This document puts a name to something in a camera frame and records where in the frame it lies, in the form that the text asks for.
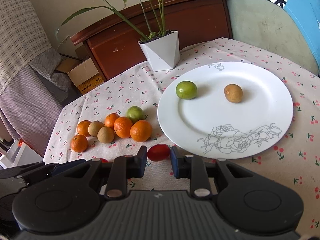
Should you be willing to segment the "red cherry tomato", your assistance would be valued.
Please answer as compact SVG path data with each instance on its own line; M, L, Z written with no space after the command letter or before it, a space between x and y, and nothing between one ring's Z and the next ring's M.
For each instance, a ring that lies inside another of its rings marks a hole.
M104 158L100 158L100 161L101 161L102 163L108 163L108 160L106 160L106 159L104 159Z
M170 148L166 144L157 144L152 146L148 152L147 157L151 161L162 161L170 155Z

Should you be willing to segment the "tan round fruit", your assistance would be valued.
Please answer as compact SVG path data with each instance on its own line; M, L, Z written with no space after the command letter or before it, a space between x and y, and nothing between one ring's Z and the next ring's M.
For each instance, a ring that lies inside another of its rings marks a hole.
M114 131L110 127L102 127L98 134L97 134L97 139L103 143L103 144L108 144L114 141Z
M88 126L88 133L92 137L97 137L98 132L104 127L104 124L100 121L93 121Z

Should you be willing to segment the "orange tangerine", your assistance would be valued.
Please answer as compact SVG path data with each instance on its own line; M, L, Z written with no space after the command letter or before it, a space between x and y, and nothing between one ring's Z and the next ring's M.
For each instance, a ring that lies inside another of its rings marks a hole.
M81 153L87 150L88 140L84 135L75 135L71 139L71 149L75 152Z
M130 136L136 142L145 142L152 135L152 126L146 120L137 121L130 129Z
M106 116L105 121L104 121L104 125L106 127L109 127L111 129L114 129L114 122L120 118L120 115L117 113L111 113L109 115Z
M127 118L127 117L119 117L114 122L114 131L116 135L120 138L129 138L130 135L130 129L133 126L133 122Z
M88 132L88 127L91 124L91 122L89 120L83 120L81 122L78 123L77 128L76 128L76 132L80 135L84 135L86 137L89 137L90 134Z

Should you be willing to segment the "light green oval fruit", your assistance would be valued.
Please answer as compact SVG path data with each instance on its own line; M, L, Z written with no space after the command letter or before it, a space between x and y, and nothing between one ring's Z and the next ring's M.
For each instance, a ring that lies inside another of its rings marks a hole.
M129 118L133 123L145 119L143 110L138 106L131 106L126 112L126 117Z

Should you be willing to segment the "dark green round fruit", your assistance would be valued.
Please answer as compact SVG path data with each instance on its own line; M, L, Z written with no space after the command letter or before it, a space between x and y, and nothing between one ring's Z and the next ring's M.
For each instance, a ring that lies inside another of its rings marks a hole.
M182 81L176 86L176 95L180 99L191 100L197 97L197 86L191 81Z

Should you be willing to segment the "white ceramic plate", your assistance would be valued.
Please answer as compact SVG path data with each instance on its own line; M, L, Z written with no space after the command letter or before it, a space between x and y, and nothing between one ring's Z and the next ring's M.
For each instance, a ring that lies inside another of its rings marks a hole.
M180 99L176 86L191 81L197 97ZM224 88L239 85L240 103ZM157 118L163 133L180 148L202 157L240 159L274 146L287 132L293 101L285 84L264 68L242 62L207 64L181 75L161 96Z

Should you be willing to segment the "checkered curtain cloth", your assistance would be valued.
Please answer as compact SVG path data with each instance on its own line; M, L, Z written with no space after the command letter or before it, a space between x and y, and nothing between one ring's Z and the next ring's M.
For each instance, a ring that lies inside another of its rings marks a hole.
M1 121L44 156L63 107L79 91L51 46L30 0L1 0Z

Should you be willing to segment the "open cardboard box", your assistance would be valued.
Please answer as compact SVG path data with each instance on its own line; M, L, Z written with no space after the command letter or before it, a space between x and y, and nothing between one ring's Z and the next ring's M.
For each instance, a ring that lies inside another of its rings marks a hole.
M82 95L104 83L103 77L91 59L81 62L77 59L65 58L56 70L67 74Z

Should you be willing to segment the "cherry print tablecloth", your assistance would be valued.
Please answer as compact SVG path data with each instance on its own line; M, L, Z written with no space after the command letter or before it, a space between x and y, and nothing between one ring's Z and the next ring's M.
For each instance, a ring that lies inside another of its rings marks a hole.
M269 51L220 38L181 53L173 70L147 62L67 105L50 137L45 163L134 155L140 143L89 138L75 152L79 122L104 121L140 107L152 126L146 147L177 146L206 161L233 162L296 191L304 203L301 235L319 235L319 76Z

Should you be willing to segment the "white geometric plant pot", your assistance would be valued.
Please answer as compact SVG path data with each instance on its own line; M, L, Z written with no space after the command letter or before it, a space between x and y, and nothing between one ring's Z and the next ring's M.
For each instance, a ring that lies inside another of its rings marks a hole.
M153 72L172 70L180 60L178 31L148 43L138 44Z

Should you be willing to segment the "green sofa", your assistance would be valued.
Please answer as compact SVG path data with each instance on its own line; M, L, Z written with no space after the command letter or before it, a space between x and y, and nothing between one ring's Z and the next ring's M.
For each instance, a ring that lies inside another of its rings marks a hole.
M283 56L313 74L318 64L289 14L267 0L227 0L233 38Z

